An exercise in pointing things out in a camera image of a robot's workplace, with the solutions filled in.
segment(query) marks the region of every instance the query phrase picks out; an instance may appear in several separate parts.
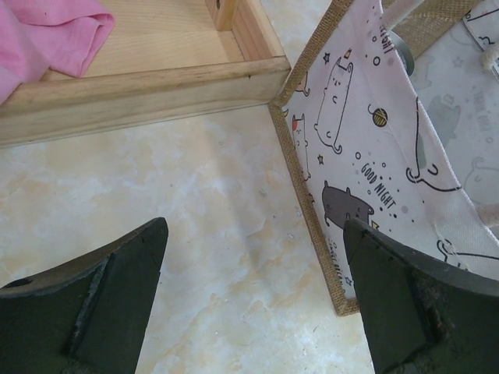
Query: beige tile floor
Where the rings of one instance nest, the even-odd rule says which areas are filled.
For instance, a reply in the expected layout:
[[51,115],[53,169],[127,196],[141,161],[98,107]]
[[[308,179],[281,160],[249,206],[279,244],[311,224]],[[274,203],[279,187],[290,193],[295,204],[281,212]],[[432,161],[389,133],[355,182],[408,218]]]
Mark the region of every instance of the beige tile floor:
[[[328,0],[264,0],[292,64]],[[170,227],[137,373],[373,373],[265,107],[0,150],[0,284]]]

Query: pink cloth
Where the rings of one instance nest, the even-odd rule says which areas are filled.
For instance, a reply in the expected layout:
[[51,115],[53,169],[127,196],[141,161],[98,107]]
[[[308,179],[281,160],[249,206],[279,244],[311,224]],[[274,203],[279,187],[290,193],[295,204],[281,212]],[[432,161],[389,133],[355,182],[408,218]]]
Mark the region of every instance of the pink cloth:
[[49,67],[82,76],[114,25],[97,0],[0,0],[0,104]]

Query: white fabric with cat print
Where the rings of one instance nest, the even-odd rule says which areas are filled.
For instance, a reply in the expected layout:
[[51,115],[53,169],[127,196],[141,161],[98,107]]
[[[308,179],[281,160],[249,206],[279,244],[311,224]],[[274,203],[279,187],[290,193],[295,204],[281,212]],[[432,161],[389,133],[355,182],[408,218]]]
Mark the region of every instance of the white fabric with cat print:
[[[346,297],[355,292],[343,226],[356,217],[414,249],[499,279],[499,242],[480,220],[442,146],[461,133],[445,129],[440,141],[425,110],[435,121],[458,121],[461,109],[448,103],[457,91],[430,91],[430,85],[428,94],[418,97],[381,14],[379,1],[354,1],[283,108]],[[418,91],[418,84],[431,80],[421,61],[416,62]],[[480,58],[475,63],[481,69]],[[483,91],[481,83],[473,89],[494,92],[499,103],[499,86],[488,74],[490,91]],[[458,84],[460,78],[446,80]],[[478,162],[475,167],[487,166]]]

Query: star print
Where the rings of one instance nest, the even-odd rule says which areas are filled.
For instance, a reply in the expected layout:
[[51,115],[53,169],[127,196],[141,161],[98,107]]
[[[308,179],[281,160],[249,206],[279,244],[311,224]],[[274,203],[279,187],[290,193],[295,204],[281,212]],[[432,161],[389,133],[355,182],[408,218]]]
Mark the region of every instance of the star print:
[[452,61],[452,65],[454,65],[455,68],[460,68],[462,63],[464,61],[462,61],[459,57],[456,57],[453,61]]

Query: wooden box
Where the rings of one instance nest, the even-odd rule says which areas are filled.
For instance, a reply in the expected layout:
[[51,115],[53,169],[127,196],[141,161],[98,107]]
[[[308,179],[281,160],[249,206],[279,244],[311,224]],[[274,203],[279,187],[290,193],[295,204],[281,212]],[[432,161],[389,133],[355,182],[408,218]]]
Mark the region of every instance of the wooden box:
[[116,20],[80,79],[0,106],[0,146],[266,104],[290,66],[259,0],[101,0]]

